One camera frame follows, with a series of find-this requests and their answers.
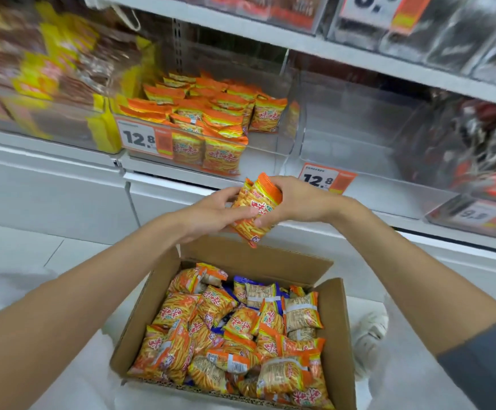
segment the sleeve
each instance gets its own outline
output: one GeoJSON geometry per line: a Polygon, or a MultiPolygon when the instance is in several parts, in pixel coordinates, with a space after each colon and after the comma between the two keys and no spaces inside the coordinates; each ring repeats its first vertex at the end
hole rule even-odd
{"type": "Polygon", "coordinates": [[[496,324],[437,360],[478,410],[496,410],[496,324]]]}

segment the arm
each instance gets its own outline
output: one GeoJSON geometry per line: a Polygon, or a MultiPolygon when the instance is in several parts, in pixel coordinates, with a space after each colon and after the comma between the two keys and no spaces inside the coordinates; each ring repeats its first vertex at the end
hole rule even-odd
{"type": "Polygon", "coordinates": [[[324,221],[362,255],[428,350],[437,356],[496,324],[496,300],[402,237],[356,200],[293,177],[273,177],[283,202],[256,220],[324,221]]]}
{"type": "Polygon", "coordinates": [[[169,248],[253,217],[225,208],[238,191],[156,218],[1,310],[0,410],[30,407],[169,248]]]}

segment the sneaker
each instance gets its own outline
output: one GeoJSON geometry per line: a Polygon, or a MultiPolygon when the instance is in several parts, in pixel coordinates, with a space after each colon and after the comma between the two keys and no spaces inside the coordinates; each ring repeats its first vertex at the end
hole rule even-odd
{"type": "Polygon", "coordinates": [[[352,331],[354,375],[356,381],[371,374],[377,363],[379,344],[388,329],[388,315],[374,312],[363,316],[352,331]]]}

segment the cardboard box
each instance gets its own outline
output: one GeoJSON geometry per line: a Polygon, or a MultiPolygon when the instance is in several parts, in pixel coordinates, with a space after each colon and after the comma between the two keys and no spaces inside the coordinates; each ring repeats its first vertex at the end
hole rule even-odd
{"type": "MultiPolygon", "coordinates": [[[[193,267],[195,262],[206,262],[225,270],[230,279],[235,275],[241,275],[267,284],[278,282],[286,287],[299,285],[312,288],[333,264],[330,260],[287,250],[265,246],[252,249],[244,241],[233,241],[223,237],[206,236],[182,245],[180,250],[181,257],[176,248],[173,248],[159,260],[125,325],[110,363],[111,368],[123,379],[127,378],[126,373],[140,349],[146,325],[153,321],[170,281],[179,270],[193,267]]],[[[326,339],[322,365],[329,396],[337,410],[355,410],[354,363],[342,279],[327,280],[314,290],[319,292],[318,310],[325,327],[317,331],[317,336],[326,339]]],[[[264,400],[206,392],[189,386],[158,382],[156,384],[258,405],[298,408],[276,405],[264,400]]]]}

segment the white tile floor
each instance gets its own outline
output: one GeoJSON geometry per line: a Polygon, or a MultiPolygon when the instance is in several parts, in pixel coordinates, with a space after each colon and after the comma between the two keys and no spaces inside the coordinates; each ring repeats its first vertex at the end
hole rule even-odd
{"type": "MultiPolygon", "coordinates": [[[[107,247],[105,244],[90,241],[0,227],[0,268],[25,269],[45,266],[58,273],[64,273],[107,247]]],[[[142,287],[143,282],[117,308],[104,326],[104,332],[111,336],[114,343],[119,339],[142,287]]],[[[367,312],[384,310],[380,302],[348,296],[347,305],[351,326],[359,322],[367,312]]],[[[366,383],[357,385],[357,399],[358,409],[365,409],[369,404],[371,397],[366,383]]]]}

